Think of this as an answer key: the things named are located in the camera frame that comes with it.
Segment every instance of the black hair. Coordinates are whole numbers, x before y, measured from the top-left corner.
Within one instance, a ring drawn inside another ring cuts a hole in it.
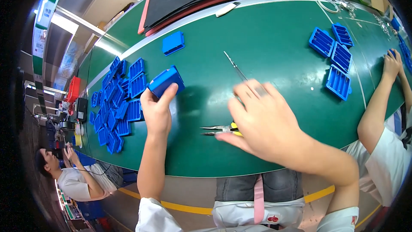
[[[44,166],[47,164],[47,162],[44,159],[43,154],[40,152],[40,149],[44,149],[44,148],[39,148],[36,152],[36,155],[35,155],[36,168],[46,178],[53,178],[52,175],[44,169]]]

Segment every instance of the hand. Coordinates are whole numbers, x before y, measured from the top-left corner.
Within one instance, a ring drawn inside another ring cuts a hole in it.
[[[163,93],[161,98],[156,102],[153,93],[146,89],[141,97],[143,116],[147,126],[147,135],[167,139],[172,126],[172,116],[169,110],[169,104],[175,97],[179,86],[172,83]]]
[[[395,56],[392,54],[392,52],[390,50],[388,50],[388,54],[392,59],[395,59],[398,63],[399,63],[399,76],[402,76],[405,74],[405,71],[403,69],[403,63],[402,63],[402,58],[400,57],[399,52],[396,49],[391,49],[394,53]]]
[[[66,143],[66,148],[64,149],[64,154],[66,157],[77,166],[80,163],[79,156],[77,156],[76,152],[73,150],[73,144],[68,142]]]
[[[389,78],[392,82],[395,81],[396,76],[399,73],[399,62],[395,58],[388,55],[384,55],[384,71],[382,77]]]
[[[237,98],[231,98],[228,107],[244,137],[222,133],[216,135],[216,139],[270,162],[275,162],[276,154],[285,150],[292,153],[294,147],[305,143],[308,136],[301,131],[285,99],[271,84],[261,85],[253,79],[236,85],[233,91],[245,106]]]

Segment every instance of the gray jeans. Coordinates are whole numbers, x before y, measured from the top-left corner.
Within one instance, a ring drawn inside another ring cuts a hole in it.
[[[115,185],[117,189],[121,188],[123,184],[123,169],[118,166],[114,166],[112,164],[101,162],[96,160],[96,164],[102,168],[103,172],[105,172],[107,178]]]
[[[217,178],[216,201],[254,201],[257,175]],[[267,202],[293,201],[303,197],[302,174],[288,168],[262,174]]]

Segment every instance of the red foam sheet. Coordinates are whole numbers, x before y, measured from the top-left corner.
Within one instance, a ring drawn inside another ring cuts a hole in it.
[[[153,27],[152,29],[148,30],[146,33],[146,36],[150,36],[153,33],[159,31],[160,29],[164,28],[165,26],[167,26],[170,23],[173,23],[174,21],[177,21],[193,12],[196,12],[200,9],[206,8],[208,6],[220,3],[220,2],[224,2],[224,1],[228,1],[228,0],[205,0],[202,2],[199,2],[198,4],[189,7],[186,10],[183,10],[180,13],[177,13],[176,15],[172,16],[171,18],[164,20],[163,22],[159,23],[158,25],[156,25],[155,27]]]
[[[145,21],[146,21],[148,7],[149,7],[149,0],[146,0],[145,7],[143,8],[142,17],[140,18],[139,30],[137,30],[137,34],[141,34],[142,32],[145,31]]]

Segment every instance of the green workbench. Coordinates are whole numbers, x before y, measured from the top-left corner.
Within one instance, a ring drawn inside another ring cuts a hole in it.
[[[138,22],[144,3],[140,3],[108,31],[117,50],[124,52],[144,39],[138,35]],[[347,12],[328,13],[333,23],[346,26],[354,39],[350,49],[352,93],[341,101],[325,88],[330,60],[308,45],[315,27],[333,36],[331,21],[314,1],[286,1],[236,8],[216,18],[214,15],[188,23],[177,30],[184,33],[186,47],[167,57],[162,40],[169,32],[126,57],[128,66],[138,58],[145,60],[147,80],[175,64],[184,81],[183,90],[171,103],[172,129],[168,138],[166,174],[185,177],[225,177],[262,173],[282,168],[263,161],[213,136],[202,136],[199,127],[229,125],[227,109],[232,88],[241,82],[224,55],[226,51],[247,78],[272,83],[295,113],[301,129],[339,149],[357,140],[356,127],[365,111],[383,68],[383,55],[389,48],[399,49],[390,31],[387,36],[372,13],[357,9],[356,19]],[[79,69],[83,90],[106,68],[114,55],[94,47]],[[90,95],[101,89],[98,80]],[[404,102],[400,83],[391,91],[386,117]],[[110,154],[99,146],[94,127],[87,122],[81,152],[117,166],[138,170],[147,135],[144,121],[132,122],[132,134],[124,138],[123,150]]]

